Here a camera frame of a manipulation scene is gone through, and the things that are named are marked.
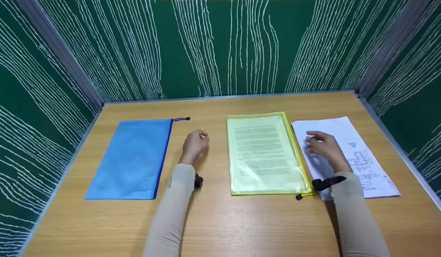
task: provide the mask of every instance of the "right hand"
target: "right hand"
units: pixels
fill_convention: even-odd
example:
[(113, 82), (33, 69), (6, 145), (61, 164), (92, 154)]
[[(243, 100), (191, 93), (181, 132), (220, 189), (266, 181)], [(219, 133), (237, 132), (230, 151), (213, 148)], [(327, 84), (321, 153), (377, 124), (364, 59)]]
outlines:
[(340, 171), (352, 172), (351, 166), (334, 136), (320, 131), (307, 131), (306, 133), (311, 136), (305, 139), (309, 143), (307, 146), (309, 153), (324, 156), (335, 173)]
[(184, 141), (183, 154), (179, 162), (192, 165), (197, 156), (208, 147), (208, 143), (209, 137), (206, 131), (192, 131)]

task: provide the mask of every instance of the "yellow zipper pouch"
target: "yellow zipper pouch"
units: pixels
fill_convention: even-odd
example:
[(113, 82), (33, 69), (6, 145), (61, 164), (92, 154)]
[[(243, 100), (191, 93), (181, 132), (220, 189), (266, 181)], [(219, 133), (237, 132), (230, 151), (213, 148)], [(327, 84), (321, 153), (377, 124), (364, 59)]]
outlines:
[(227, 115), (232, 195), (313, 193), (284, 112)]

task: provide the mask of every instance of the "table surface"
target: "table surface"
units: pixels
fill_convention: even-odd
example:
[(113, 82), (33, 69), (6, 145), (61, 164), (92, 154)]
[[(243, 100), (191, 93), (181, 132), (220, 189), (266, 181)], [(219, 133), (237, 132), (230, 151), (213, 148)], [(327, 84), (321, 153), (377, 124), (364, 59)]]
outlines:
[[(285, 111), (290, 121), (348, 116), (402, 196), (368, 199), (392, 256), (441, 256), (441, 212), (352, 92), (107, 104), (24, 256), (141, 256), (187, 133), (206, 130), (203, 188), (189, 203), (181, 256), (339, 256), (336, 214), (320, 197), (230, 195), (225, 116)], [(156, 200), (84, 200), (121, 120), (173, 124)]]

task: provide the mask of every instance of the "long sleeve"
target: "long sleeve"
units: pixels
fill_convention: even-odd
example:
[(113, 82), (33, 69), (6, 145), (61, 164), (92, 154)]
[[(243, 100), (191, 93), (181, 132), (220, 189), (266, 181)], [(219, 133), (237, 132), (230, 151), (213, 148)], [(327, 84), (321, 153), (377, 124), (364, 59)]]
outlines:
[(188, 202), (193, 192), (195, 170), (189, 164), (177, 164), (154, 215), (146, 239), (143, 257), (177, 257)]
[(338, 172), (335, 176), (346, 177), (343, 182), (331, 186), (344, 257), (390, 256), (379, 226), (365, 203), (357, 175)]

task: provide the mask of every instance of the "zipper pull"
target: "zipper pull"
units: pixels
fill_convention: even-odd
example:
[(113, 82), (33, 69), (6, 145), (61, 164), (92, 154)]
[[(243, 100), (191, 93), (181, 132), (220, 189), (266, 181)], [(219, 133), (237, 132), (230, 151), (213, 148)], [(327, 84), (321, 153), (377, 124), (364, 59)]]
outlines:
[(190, 117), (181, 117), (181, 118), (175, 118), (175, 119), (173, 119), (173, 121), (180, 121), (180, 120), (191, 120), (191, 118)]

